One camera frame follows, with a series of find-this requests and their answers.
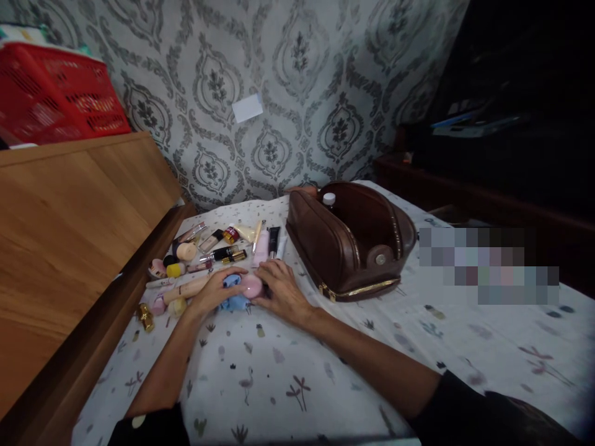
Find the white bottle cap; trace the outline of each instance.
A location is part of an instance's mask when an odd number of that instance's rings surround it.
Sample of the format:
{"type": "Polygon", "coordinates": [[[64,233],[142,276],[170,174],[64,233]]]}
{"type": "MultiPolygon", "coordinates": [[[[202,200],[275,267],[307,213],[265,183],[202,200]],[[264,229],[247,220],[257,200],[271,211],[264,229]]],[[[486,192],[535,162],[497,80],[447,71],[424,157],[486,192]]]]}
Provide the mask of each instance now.
{"type": "Polygon", "coordinates": [[[332,206],[333,204],[335,204],[335,194],[324,194],[324,196],[322,197],[322,203],[326,204],[327,206],[332,206]]]}

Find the brown leather cosmetic bag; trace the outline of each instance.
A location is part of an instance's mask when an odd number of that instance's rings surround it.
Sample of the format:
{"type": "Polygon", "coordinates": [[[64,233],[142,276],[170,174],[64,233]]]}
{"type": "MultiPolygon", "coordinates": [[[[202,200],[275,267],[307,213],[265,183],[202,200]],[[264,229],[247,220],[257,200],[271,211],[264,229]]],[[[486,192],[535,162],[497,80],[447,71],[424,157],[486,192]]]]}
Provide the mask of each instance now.
{"type": "Polygon", "coordinates": [[[394,289],[415,245],[411,219],[366,186],[336,181],[333,211],[304,191],[289,196],[287,232],[321,294],[355,302],[394,289]]]}

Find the black sleeve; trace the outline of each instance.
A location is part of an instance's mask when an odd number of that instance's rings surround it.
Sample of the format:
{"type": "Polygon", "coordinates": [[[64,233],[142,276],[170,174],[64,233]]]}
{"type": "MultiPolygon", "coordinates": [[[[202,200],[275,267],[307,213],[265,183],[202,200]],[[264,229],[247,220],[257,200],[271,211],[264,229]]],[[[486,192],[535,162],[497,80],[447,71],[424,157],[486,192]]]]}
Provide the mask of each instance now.
{"type": "Polygon", "coordinates": [[[190,446],[184,428],[182,409],[177,403],[171,409],[151,412],[134,418],[124,418],[113,428],[108,446],[147,445],[190,446]]]}
{"type": "Polygon", "coordinates": [[[448,371],[410,424],[423,446],[580,444],[524,401],[495,392],[483,396],[448,371]]]}

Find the white paper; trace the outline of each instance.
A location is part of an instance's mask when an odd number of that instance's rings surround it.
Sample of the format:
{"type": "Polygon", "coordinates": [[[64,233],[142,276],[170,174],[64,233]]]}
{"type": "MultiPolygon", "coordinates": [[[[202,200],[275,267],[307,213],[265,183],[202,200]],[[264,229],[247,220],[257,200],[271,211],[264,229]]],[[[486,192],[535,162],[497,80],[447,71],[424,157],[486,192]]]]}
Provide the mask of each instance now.
{"type": "Polygon", "coordinates": [[[260,93],[248,96],[247,98],[232,104],[231,107],[234,109],[234,114],[238,124],[255,116],[261,115],[263,111],[260,93]]]}

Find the wall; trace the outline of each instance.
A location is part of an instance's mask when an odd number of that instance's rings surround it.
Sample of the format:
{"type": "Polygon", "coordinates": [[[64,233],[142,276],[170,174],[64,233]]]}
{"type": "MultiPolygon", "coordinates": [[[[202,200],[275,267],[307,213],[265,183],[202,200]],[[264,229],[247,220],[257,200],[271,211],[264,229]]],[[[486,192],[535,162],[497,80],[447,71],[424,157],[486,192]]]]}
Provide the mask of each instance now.
{"type": "Polygon", "coordinates": [[[468,0],[9,0],[107,64],[199,211],[361,178],[423,117],[468,0]],[[264,114],[231,104],[260,92],[264,114]]]}

